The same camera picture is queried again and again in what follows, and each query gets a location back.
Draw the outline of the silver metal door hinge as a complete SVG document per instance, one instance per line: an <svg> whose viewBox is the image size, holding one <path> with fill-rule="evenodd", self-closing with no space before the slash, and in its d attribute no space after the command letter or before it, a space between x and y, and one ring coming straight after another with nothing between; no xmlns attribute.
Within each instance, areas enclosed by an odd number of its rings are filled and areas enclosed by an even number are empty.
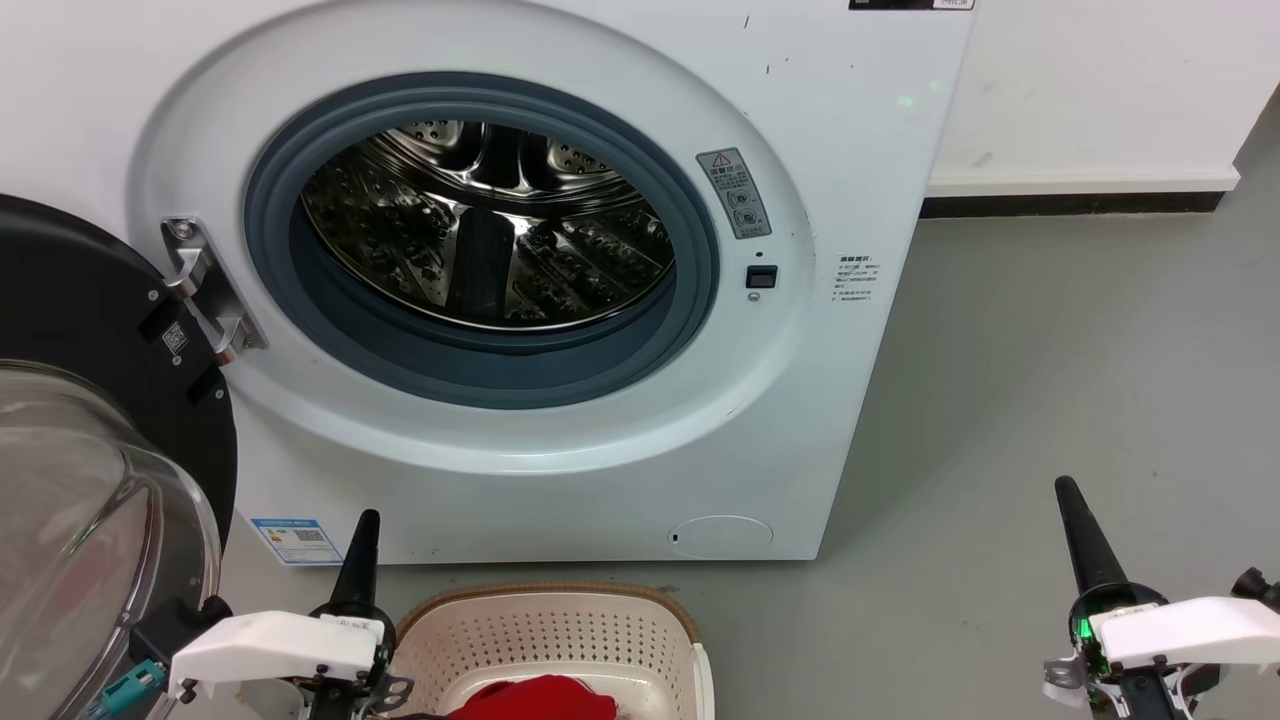
<svg viewBox="0 0 1280 720"><path fill-rule="evenodd" d="M166 286L179 295L207 337L221 365L269 347L248 305L224 268L204 223L196 217L164 217L160 231L174 266Z"/></svg>

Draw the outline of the red cloth garment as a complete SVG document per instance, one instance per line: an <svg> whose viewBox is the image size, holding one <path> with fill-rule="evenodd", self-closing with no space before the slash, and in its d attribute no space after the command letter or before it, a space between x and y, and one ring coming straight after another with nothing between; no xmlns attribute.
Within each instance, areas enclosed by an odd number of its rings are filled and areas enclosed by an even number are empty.
<svg viewBox="0 0 1280 720"><path fill-rule="evenodd" d="M481 688L449 720L616 720L620 706L584 682L564 675L497 682Z"/></svg>

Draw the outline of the cream perforated laundry basket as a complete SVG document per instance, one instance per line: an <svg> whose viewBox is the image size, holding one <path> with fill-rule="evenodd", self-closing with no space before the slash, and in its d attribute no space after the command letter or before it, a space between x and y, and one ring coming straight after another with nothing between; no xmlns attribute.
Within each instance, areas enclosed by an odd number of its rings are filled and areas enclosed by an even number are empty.
<svg viewBox="0 0 1280 720"><path fill-rule="evenodd" d="M401 715L442 717L494 684L571 676L617 720L717 720L709 656L669 594L613 582L476 585L436 594L397 629Z"/></svg>

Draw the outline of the white front-load washing machine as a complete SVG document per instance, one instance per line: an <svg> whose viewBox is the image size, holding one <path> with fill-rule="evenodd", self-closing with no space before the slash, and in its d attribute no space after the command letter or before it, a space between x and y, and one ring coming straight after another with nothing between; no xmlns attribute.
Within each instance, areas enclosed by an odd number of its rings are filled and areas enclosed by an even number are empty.
<svg viewBox="0 0 1280 720"><path fill-rule="evenodd" d="M237 507L381 561L686 559L684 521L754 518L758 560L814 559L980 0L0 0L0 193L160 249L192 211L265 327L230 364ZM713 215L721 278L690 348L549 410L413 398L305 338L256 277L232 200L305 102L398 70L564 91L654 140ZM736 147L772 233L736 240L696 155ZM748 290L750 265L777 265Z"/></svg>

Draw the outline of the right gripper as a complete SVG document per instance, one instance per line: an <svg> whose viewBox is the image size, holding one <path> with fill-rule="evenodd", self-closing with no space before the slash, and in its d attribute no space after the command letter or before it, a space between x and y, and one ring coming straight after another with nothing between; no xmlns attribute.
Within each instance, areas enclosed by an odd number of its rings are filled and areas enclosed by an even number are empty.
<svg viewBox="0 0 1280 720"><path fill-rule="evenodd" d="M1079 596L1068 616L1071 655L1043 662L1043 693L1088 708L1092 720L1194 720L1202 696L1226 670L1216 664L1172 665L1156 659L1138 667L1107 660L1091 619L1161 607L1169 601L1128 583L1115 552L1073 477L1055 479L1062 530Z"/></svg>

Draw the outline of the blue energy label sticker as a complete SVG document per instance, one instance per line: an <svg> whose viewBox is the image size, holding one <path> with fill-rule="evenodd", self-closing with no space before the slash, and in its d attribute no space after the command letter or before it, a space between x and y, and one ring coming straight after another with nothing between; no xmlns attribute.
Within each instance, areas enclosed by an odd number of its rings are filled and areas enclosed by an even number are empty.
<svg viewBox="0 0 1280 720"><path fill-rule="evenodd" d="M340 551L314 519L252 518L250 524L287 566L337 566Z"/></svg>

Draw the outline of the black round glass washer door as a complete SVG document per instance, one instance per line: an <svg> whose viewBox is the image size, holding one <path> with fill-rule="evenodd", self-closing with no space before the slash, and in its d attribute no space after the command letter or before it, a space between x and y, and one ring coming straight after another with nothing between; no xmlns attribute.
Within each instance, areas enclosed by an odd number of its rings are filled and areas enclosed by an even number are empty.
<svg viewBox="0 0 1280 720"><path fill-rule="evenodd" d="M179 322L177 363L160 334ZM218 591L237 489L221 364L90 222L0 195L0 720L83 720Z"/></svg>

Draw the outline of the stainless steel washing machine drum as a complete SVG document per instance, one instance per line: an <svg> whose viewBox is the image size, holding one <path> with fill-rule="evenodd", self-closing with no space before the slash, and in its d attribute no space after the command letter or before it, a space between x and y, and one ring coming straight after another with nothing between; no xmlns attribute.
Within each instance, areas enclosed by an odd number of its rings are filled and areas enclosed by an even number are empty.
<svg viewBox="0 0 1280 720"><path fill-rule="evenodd" d="M485 120L426 119L352 143L300 205L356 279L475 331L576 331L675 274L664 222L604 158Z"/></svg>

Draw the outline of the grey rubber door gasket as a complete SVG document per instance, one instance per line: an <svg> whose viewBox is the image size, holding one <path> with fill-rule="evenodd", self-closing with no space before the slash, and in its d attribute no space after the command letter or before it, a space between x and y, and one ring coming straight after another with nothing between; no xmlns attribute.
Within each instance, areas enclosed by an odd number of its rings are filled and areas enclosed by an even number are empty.
<svg viewBox="0 0 1280 720"><path fill-rule="evenodd" d="M675 274L649 300L576 331L502 333L412 313L351 275L317 240L300 205L334 154L426 119L530 129L604 158L658 211ZM244 242L264 288L320 350L393 389L465 407L530 410L622 391L676 359L716 301L721 249L696 186L630 123L532 82L470 72L371 79L317 100L264 147L244 195Z"/></svg>

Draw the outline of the grey warning sticker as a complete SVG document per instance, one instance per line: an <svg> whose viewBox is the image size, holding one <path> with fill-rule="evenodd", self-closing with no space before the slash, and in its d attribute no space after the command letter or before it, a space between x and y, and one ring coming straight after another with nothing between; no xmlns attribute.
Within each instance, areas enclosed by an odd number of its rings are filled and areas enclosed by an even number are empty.
<svg viewBox="0 0 1280 720"><path fill-rule="evenodd" d="M736 240L754 240L772 233L765 204L754 177L736 147L696 155L710 182Z"/></svg>

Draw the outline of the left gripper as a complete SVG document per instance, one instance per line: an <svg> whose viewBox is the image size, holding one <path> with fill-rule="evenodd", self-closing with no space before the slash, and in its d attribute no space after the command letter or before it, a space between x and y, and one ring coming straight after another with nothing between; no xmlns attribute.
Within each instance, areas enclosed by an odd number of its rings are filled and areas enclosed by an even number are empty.
<svg viewBox="0 0 1280 720"><path fill-rule="evenodd" d="M300 682L307 720L374 720L403 707L415 682L392 673L399 637L390 618L376 607L381 515L365 509L352 533L347 553L330 594L330 602L310 615L367 621L378 644L372 666L353 680L316 671Z"/></svg>

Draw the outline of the white and black baseboard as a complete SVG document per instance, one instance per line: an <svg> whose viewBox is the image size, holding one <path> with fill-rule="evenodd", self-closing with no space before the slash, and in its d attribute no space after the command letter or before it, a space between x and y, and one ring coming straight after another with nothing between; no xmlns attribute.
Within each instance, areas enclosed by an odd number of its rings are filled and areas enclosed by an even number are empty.
<svg viewBox="0 0 1280 720"><path fill-rule="evenodd" d="M941 176L920 219L1212 214L1242 176L1208 170L1121 170Z"/></svg>

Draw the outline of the round white filter cover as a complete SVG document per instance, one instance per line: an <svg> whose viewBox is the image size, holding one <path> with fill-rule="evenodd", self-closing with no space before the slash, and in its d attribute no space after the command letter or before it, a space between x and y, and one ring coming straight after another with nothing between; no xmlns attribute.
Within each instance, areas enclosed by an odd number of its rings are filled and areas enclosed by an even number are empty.
<svg viewBox="0 0 1280 720"><path fill-rule="evenodd" d="M676 553L709 561L763 559L773 538L774 532L765 523L735 515L694 518L668 533Z"/></svg>

